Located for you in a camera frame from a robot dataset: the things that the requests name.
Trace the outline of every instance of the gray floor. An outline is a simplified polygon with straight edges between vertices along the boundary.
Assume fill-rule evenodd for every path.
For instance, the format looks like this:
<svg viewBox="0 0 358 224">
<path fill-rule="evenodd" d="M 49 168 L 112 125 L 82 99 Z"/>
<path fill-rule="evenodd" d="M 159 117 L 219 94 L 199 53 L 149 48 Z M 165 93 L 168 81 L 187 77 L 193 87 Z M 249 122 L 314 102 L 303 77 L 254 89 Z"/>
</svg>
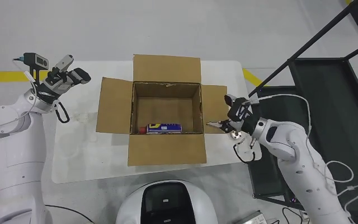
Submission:
<svg viewBox="0 0 358 224">
<path fill-rule="evenodd" d="M 37 52 L 54 63 L 131 60 L 136 54 L 168 54 L 205 60 L 237 60 L 264 79 L 345 6 L 343 0 L 160 0 L 26 1 L 0 3 L 0 71 L 16 70 L 10 59 Z M 306 57 L 339 57 L 358 48 L 358 28 L 348 17 L 309 49 Z M 352 60 L 358 67 L 358 60 Z M 288 70 L 270 85 L 291 85 Z M 28 83 L 0 83 L 0 104 L 13 103 Z M 253 88 L 247 82 L 248 89 Z M 283 223 L 281 207 L 255 200 L 244 164 L 159 174 L 54 184 L 51 180 L 54 114 L 44 116 L 48 158 L 44 201 L 77 209 L 96 223 L 114 223 L 125 197 L 151 181 L 178 178 L 202 187 L 214 202 L 219 223 L 253 211 Z M 54 223 L 85 223 L 77 214 L 50 209 Z M 291 223 L 299 223 L 289 215 Z"/>
</svg>

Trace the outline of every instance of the open cardboard box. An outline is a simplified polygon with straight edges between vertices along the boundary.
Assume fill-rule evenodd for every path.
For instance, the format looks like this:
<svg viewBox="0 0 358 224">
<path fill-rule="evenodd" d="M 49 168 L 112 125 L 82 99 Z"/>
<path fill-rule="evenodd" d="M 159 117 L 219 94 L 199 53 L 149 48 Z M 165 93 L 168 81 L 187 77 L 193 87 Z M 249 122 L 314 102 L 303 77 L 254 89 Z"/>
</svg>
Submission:
<svg viewBox="0 0 358 224">
<path fill-rule="evenodd" d="M 128 165 L 206 163 L 206 122 L 225 120 L 226 86 L 201 84 L 200 58 L 134 55 L 133 82 L 102 79 L 97 132 L 130 134 Z M 139 134 L 149 123 L 178 123 L 181 134 Z"/>
</svg>

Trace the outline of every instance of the yellow tape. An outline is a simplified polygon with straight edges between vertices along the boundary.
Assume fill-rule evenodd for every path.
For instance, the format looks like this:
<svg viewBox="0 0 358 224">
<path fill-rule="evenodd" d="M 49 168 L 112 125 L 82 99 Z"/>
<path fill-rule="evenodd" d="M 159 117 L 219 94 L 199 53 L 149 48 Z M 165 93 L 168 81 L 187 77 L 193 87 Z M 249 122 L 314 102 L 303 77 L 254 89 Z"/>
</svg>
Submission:
<svg viewBox="0 0 358 224">
<path fill-rule="evenodd" d="M 244 73 L 244 78 L 249 81 L 251 84 L 253 84 L 254 86 L 258 86 L 261 84 L 261 80 L 259 78 L 257 78 L 256 76 L 254 76 L 251 72 L 249 72 L 247 69 L 242 69 L 243 73 Z"/>
<path fill-rule="evenodd" d="M 254 76 L 247 69 L 242 69 L 244 73 L 244 78 L 252 83 L 254 86 L 258 86 L 262 81 Z M 43 80 L 47 77 L 48 71 L 40 71 L 40 80 Z M 23 72 L 19 71 L 10 71 L 10 72 L 0 72 L 0 82 L 26 82 L 28 79 Z"/>
<path fill-rule="evenodd" d="M 47 77 L 48 71 L 40 71 L 40 80 Z M 26 82 L 27 77 L 23 72 L 11 71 L 11 72 L 0 72 L 0 82 Z"/>
</svg>

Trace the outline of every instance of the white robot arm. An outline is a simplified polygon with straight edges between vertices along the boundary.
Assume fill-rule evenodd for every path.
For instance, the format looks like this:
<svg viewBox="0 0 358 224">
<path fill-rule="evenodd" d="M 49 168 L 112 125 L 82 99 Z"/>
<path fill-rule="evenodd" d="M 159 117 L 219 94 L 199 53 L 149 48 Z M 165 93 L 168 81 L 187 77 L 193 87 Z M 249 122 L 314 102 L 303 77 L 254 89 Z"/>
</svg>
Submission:
<svg viewBox="0 0 358 224">
<path fill-rule="evenodd" d="M 215 126 L 225 132 L 244 131 L 277 157 L 280 171 L 313 224 L 351 224 L 338 201 L 333 177 L 322 156 L 311 146 L 304 128 L 292 122 L 255 118 L 248 101 L 225 96 L 228 120 Z"/>
<path fill-rule="evenodd" d="M 48 64 L 34 53 L 25 53 L 18 60 L 39 70 L 39 63 L 42 68 Z M 67 72 L 72 62 L 73 57 L 66 55 L 42 84 L 35 82 L 36 88 L 15 104 L 0 106 L 0 223 L 52 223 L 41 191 L 46 160 L 42 114 L 51 112 L 54 101 L 72 86 L 91 80 L 80 68 Z"/>
</svg>

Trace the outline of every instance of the white table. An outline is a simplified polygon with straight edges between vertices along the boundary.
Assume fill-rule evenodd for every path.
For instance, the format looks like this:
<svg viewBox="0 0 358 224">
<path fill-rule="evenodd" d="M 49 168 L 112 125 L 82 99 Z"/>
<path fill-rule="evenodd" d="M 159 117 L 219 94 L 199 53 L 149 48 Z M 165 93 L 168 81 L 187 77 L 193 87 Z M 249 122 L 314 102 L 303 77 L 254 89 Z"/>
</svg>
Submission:
<svg viewBox="0 0 358 224">
<path fill-rule="evenodd" d="M 229 134 L 205 134 L 206 164 L 128 166 L 129 135 L 96 133 L 95 130 L 102 77 L 132 81 L 132 61 L 74 62 L 70 69 L 76 67 L 88 72 L 92 80 L 72 88 L 60 98 L 71 120 L 67 124 L 59 121 L 56 124 L 53 182 L 68 183 L 240 162 L 233 152 L 236 141 Z M 203 85 L 227 86 L 228 93 L 248 97 L 239 62 L 202 60 L 201 77 Z M 244 160 L 252 159 L 248 146 L 250 141 L 248 136 L 239 148 Z M 259 160 L 261 150 L 258 143 L 253 150 Z"/>
</svg>

